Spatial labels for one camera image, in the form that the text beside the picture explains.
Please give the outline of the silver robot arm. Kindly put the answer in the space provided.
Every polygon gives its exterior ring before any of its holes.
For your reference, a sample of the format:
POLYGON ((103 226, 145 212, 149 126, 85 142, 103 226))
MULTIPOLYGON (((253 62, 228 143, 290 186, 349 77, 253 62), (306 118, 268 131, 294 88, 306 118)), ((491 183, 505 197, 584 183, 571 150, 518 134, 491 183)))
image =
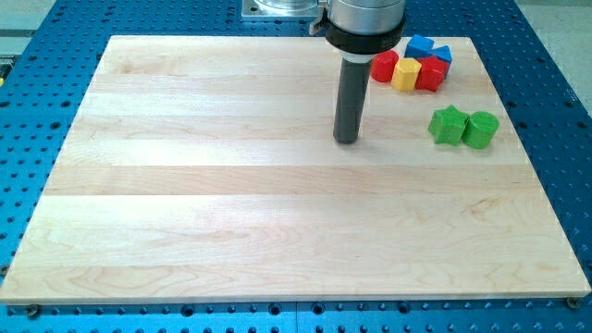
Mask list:
POLYGON ((348 62, 368 63, 401 40, 405 0, 328 0, 318 1, 317 6, 320 12, 309 25, 309 34, 323 31, 348 62))

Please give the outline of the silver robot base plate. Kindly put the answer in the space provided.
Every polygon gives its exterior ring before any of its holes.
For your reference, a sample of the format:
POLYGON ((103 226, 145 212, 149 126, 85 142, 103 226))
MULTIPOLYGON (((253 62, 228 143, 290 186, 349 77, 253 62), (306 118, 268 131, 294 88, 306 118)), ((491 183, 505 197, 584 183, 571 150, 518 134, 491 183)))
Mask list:
POLYGON ((314 19, 321 9, 317 0, 241 0, 242 21, 314 19))

